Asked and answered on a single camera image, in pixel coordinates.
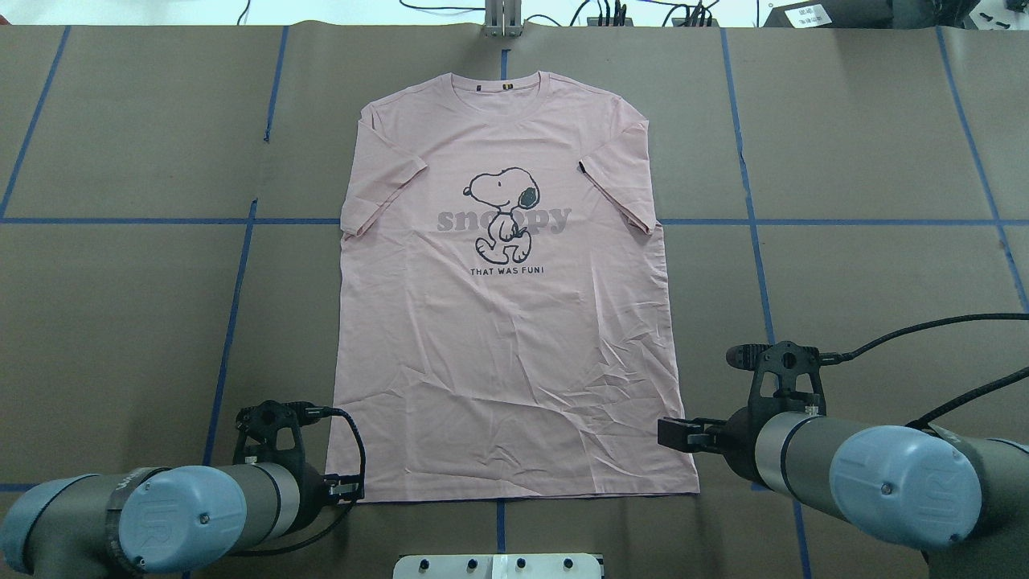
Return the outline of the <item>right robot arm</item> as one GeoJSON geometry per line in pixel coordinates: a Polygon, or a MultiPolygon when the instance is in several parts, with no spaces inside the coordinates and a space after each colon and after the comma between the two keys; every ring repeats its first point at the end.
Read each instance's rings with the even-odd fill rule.
{"type": "Polygon", "coordinates": [[[1025,444],[942,426],[868,425],[808,412],[658,421],[658,443],[719,454],[736,475],[887,544],[931,578],[1028,574],[1025,444]]]}

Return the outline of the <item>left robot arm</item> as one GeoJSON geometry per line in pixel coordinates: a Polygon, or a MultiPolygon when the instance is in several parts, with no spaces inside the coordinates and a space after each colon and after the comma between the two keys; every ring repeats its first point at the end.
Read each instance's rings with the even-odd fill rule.
{"type": "Polygon", "coordinates": [[[359,475],[295,475],[275,462],[145,466],[44,482],[2,521],[5,565],[34,578],[141,578],[196,571],[304,530],[363,498],[359,475]]]}

